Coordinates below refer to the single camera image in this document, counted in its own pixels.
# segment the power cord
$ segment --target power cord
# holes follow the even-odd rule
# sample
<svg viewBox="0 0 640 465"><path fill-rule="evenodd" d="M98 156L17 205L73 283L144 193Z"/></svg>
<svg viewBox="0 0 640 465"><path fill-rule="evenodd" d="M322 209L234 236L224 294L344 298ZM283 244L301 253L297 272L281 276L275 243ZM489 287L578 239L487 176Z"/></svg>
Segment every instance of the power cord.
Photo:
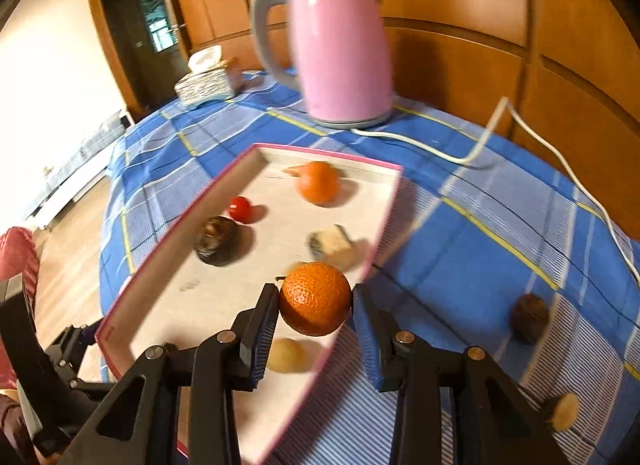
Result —
<svg viewBox="0 0 640 465"><path fill-rule="evenodd" d="M500 118L502 117L502 113L504 112L505 109L509 110L509 113L511 113L511 117L513 117L516 123L523 130L525 130L531 137L535 138L537 141L540 142L540 144L545 146L549 151L551 151L554 155L556 155L556 158L560 160L560 163L564 167L569 177L573 180L575 186L578 189L580 189L591 201L593 201L593 203L602 211L607 227L609 228L609 234L611 234L611 238L613 239L613 242L618 247L618 250L620 251L620 255L622 255L622 258L624 259L626 266L631 271L631 274L633 275L636 281L636 285L638 285L638 287L640 288L640 274L638 274L638 270L634 266L633 261L630 261L629 258L626 257L625 251L623 251L622 247L620 246L620 243L618 242L618 237L616 236L616 233L613 230L613 223L611 222L611 218L609 217L609 213L607 212L607 210L604 208L602 203L600 203L598 200L594 198L593 194L591 194L586 189L586 187L580 182L580 180L578 180L578 177L575 175L575 172L573 171L571 166L569 166L569 163L566 161L564 156L562 156L562 154L553 145L551 145L548 141L546 141L539 134L537 134L533 129L531 129L531 127L529 127L527 122L525 122L524 119L513 108L513 106L509 102L509 99L507 99L507 97L502 97L498 101L498 104L495 106L494 112L492 113L491 117L489 118L489 121L487 122L484 132L482 132L482 135L480 136L480 138L478 138L478 141L476 142L476 144L471 148L471 150L469 151L469 154L466 155L464 158L456 158L454 156L447 155L447 153L443 153L437 149L434 149L431 146L428 146L427 144L424 144L418 140L405 137L404 135L398 135L396 133L389 133L389 132L383 132L383 131L362 131L359 129L352 129L351 132L356 135L360 135L361 137L391 138L392 140L399 140L400 142L406 142L408 144L411 144L412 146L425 150L426 152L431 153L432 155L435 155L444 160L447 160L448 162L452 162L454 164L460 164L461 166L467 166L480 154L480 152L486 145L487 141L489 140L489 137L494 132L495 128L500 122Z"/></svg>

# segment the orange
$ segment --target orange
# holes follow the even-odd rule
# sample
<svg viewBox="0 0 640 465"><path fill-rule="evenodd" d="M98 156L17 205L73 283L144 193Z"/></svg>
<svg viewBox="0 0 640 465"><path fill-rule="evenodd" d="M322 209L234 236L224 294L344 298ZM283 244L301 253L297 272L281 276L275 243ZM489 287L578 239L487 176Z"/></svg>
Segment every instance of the orange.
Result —
<svg viewBox="0 0 640 465"><path fill-rule="evenodd" d="M303 335L328 335L351 308L351 286L339 270L314 261L293 270L282 283L280 314Z"/></svg>
<svg viewBox="0 0 640 465"><path fill-rule="evenodd" d="M338 194L338 171L326 162L309 162L305 166L285 169L284 172L300 178L296 187L308 202L324 205Z"/></svg>

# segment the pink tray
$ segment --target pink tray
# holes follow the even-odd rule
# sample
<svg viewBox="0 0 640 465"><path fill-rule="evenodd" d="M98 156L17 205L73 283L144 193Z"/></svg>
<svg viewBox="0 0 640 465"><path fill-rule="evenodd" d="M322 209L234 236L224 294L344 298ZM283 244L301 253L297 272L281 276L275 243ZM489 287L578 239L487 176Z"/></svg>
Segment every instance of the pink tray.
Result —
<svg viewBox="0 0 640 465"><path fill-rule="evenodd" d="M342 172L334 206L307 203L295 178L282 170L311 160ZM359 156L306 148L254 144L231 163L191 204L123 286L97 333L97 342L117 377L147 347L170 342L179 349L199 345L231 326L236 314L254 307L264 283L283 275L294 261L310 261L310 232L342 225L361 262L345 275L351 286L369 271L395 200L402 168ZM204 221L226 215L231 198L246 196L262 206L263 217L242 227L244 256L226 267L201 262L193 239ZM261 463L300 408L331 352L337 332L306 337L278 319L275 337L300 339L315 355L311 371L280 374L266 370L253 393L234 392L242 458ZM178 448L188 449L188 388L182 395Z"/></svg>

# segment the tray rim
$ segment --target tray rim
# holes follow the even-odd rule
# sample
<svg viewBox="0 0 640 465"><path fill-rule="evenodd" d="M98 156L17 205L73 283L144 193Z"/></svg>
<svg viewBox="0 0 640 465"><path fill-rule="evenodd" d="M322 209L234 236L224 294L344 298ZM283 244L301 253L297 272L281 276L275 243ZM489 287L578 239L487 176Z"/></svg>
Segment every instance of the tray rim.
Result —
<svg viewBox="0 0 640 465"><path fill-rule="evenodd" d="M246 148L238 156L236 156L236 158L232 162L227 164L224 167L224 169L222 169L222 171L220 171L209 182L207 187L205 187L196 196L196 198L194 198L194 200L191 201L189 206L180 214L180 216L178 216L178 219L175 221L175 223L169 228L169 230L167 230L166 234L162 237L162 239L160 239L160 241L158 241L158 244L153 248L153 250L151 250L146 255L145 259L142 261L142 263L140 263L140 266L138 267L138 269L133 274L131 274L127 279L125 279L125 281L122 283L122 286L120 287L120 291L118 292L118 296L116 297L116 300L113 302L113 304L111 304L111 307L109 308L109 311L107 312L107 314L102 319L102 322L100 323L100 326L98 327L98 330L95 333L96 344L98 345L98 348L100 349L100 352L102 353L102 356L103 356L107 366L109 367L111 372L114 374L114 376L118 380L120 380L122 378L122 373L120 372L119 369L116 369L115 366L113 365L113 362L112 362L108 352L106 352L106 347L105 347L104 344L106 342L106 337L111 333L111 330L113 330L113 328L111 328L111 330L109 330L108 333L106 333L110 318L114 314L114 312L116 312L118 307L122 305L122 301L123 301L124 295L128 291L129 286L132 285L132 283L135 282L136 278L140 274L140 271L143 270L143 268L148 264L149 260L151 259L151 257L153 257L153 254L156 252L156 250L158 250L158 248L161 246L161 244L166 242L167 239L169 238L169 236L178 229L178 227L179 227L180 223L182 222L183 218L185 216L187 216L187 214L191 211L191 209L193 209L196 206L196 204L198 204L204 198L206 193L211 188L213 188L217 184L219 184L219 182L226 176L226 174L228 172L230 172L231 169L234 168L241 160L243 160L244 158L249 156L250 153L253 153L256 150L260 150L261 148L280 150L280 151L291 151L291 152L298 152L298 153L310 153L310 154L318 153L319 155L328 156L330 158L340 158L342 160L350 160L350 161L353 161L353 162L360 162L360 163L364 163L364 164L369 164L371 166L377 166L379 168L391 169L393 171L397 171L398 172L396 177L394 177L394 182L393 182L393 184L392 184L392 186L390 188L390 194L392 196L392 199L388 201L388 204L386 206L386 210L383 212L383 221L380 222L380 225L378 226L378 231L376 232L376 235L374 237L374 243L372 243L372 249L369 251L369 254L367 254L367 257L363 262L363 266L362 266L363 273L364 273L363 279L370 272L371 265L373 263L373 259L376 256L376 252L377 252L378 247L380 245L380 241L381 241L382 235L383 235L383 233L385 231L386 224L388 223L388 219L389 219L389 216L391 214L391 210L393 209L393 207L395 205L395 202L396 202L396 199L398 197L398 188L399 188L399 185L400 185L400 181L402 179L402 173L403 173L404 167L400 166L399 164L393 164L391 162L385 162L384 160L377 160L375 158L368 158L367 156L361 156L361 155L351 155L350 153L339 153L339 152L332 152L332 151L327 151L327 150L318 150L318 149L315 149L315 148L304 148L304 147L299 147L299 146L286 146L286 145L282 145L282 144L273 144L273 143L269 143L269 142L255 142L254 144L252 144L248 148ZM340 328L338 328L338 330L342 330L343 327L344 327L344 324L342 326L340 326ZM324 368L325 364L329 360L329 356L334 351L336 338L337 338L337 336L334 337L334 339L331 340L331 342L324 348L324 350L322 351L321 355L318 357L318 359L316 360L316 362L312 366L311 372L313 373L313 376L312 376L311 380L309 381L308 386L304 389L303 393L299 396L299 398L298 398L297 402L294 404L294 407L292 408L292 410L290 410L289 416L287 416L286 422L283 424L282 430L265 447L265 451L262 453L260 459L254 465L258 465L258 464L262 463L265 460L265 458L271 453L271 451L275 448L277 443L281 440L282 436L284 435L285 431L287 430L287 428L289 427L289 425L291 424L293 419L299 413L300 408L302 407L304 401L306 400L306 398L308 397L309 393L311 392L311 390L315 386L316 381L318 380L318 377L320 376L320 371L322 371L322 369ZM188 457L188 447L185 444L183 444L180 440L177 440L177 450L180 451L180 453L183 454L185 457Z"/></svg>

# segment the metal bolt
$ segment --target metal bolt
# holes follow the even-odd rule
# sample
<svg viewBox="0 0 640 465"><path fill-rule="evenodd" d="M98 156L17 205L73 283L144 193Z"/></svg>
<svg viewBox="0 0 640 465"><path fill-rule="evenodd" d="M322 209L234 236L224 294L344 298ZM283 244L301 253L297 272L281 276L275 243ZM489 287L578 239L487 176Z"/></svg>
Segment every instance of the metal bolt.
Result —
<svg viewBox="0 0 640 465"><path fill-rule="evenodd" d="M145 357L149 360L156 360L162 356L164 348L162 346L151 346L145 351Z"/></svg>
<svg viewBox="0 0 640 465"><path fill-rule="evenodd" d="M236 340L236 334L231 330L225 330L218 333L216 339L218 339L218 342L222 343L233 342L234 340Z"/></svg>
<svg viewBox="0 0 640 465"><path fill-rule="evenodd" d="M396 340L400 344L411 344L415 340L415 335L410 331L401 330L396 333Z"/></svg>
<svg viewBox="0 0 640 465"><path fill-rule="evenodd" d="M478 346L472 346L467 351L466 354L469 355L471 360L482 360L486 357L486 353L482 348Z"/></svg>

